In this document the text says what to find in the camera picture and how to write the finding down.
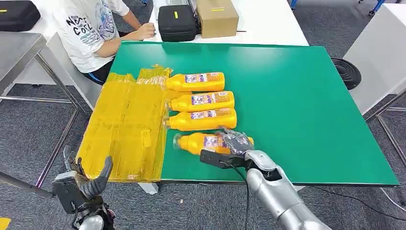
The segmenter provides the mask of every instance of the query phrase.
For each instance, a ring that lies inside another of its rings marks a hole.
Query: black case
[[[190,5],[161,6],[158,29],[164,42],[191,41],[196,36],[196,22]]]
[[[31,1],[0,1],[0,31],[28,31],[40,18],[41,14]]]

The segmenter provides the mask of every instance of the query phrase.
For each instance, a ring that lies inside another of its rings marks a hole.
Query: green table
[[[160,64],[176,73],[221,71],[234,92],[237,127],[296,185],[394,186],[399,182],[338,75],[317,46],[123,42],[111,72],[138,76]],[[163,182],[235,183],[232,169],[165,149]]]

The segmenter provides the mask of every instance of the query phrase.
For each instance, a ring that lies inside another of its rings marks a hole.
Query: plastic bottle
[[[164,126],[180,131],[217,129],[220,126],[232,129],[237,126],[237,114],[233,108],[180,112],[163,120]]]
[[[231,91],[221,91],[182,95],[170,101],[168,107],[171,110],[180,112],[234,108],[234,94]]]
[[[176,74],[166,80],[166,87],[179,92],[207,92],[224,90],[224,74],[221,72]]]
[[[254,144],[254,139],[248,137],[248,140]],[[189,151],[191,154],[200,155],[201,150],[209,150],[221,154],[230,154],[230,149],[223,138],[216,134],[193,133],[188,136],[176,135],[173,139],[176,148]]]

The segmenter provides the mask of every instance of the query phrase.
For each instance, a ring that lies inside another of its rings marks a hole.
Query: black speaker
[[[361,73],[351,62],[332,57],[334,65],[348,90],[352,90],[361,82]]]

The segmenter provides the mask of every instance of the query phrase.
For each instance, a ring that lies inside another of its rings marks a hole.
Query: blue chair leg
[[[373,16],[375,15],[375,13],[379,10],[379,8],[382,6],[382,4],[385,2],[385,0],[378,0],[378,3],[376,4],[376,6],[369,11],[368,15],[369,16]]]
[[[297,0],[292,0],[292,2],[291,2],[292,11],[294,11],[294,9],[296,9],[296,2],[297,2]]]

